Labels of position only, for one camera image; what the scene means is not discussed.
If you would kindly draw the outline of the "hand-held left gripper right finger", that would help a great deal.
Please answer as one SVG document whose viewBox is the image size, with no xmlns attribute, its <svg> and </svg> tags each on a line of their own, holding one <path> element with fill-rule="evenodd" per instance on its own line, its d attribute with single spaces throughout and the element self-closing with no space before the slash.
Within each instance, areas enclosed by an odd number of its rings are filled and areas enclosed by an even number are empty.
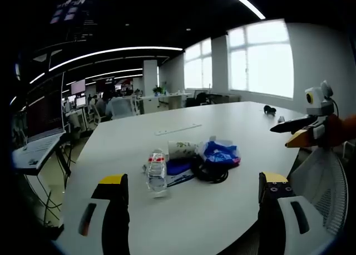
<svg viewBox="0 0 356 255">
<path fill-rule="evenodd" d="M 334 236 L 323 216 L 280 174 L 259 173 L 259 254 L 323 254 Z"/>
</svg>

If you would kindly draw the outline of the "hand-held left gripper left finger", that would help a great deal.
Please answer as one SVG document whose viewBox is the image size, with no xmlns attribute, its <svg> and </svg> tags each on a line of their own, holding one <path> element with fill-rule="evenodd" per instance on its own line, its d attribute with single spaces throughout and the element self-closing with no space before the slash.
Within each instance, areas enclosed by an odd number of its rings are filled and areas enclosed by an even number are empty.
<svg viewBox="0 0 356 255">
<path fill-rule="evenodd" d="M 107 176 L 69 209 L 57 243 L 64 254 L 129 254 L 129 222 L 127 174 Z"/>
</svg>

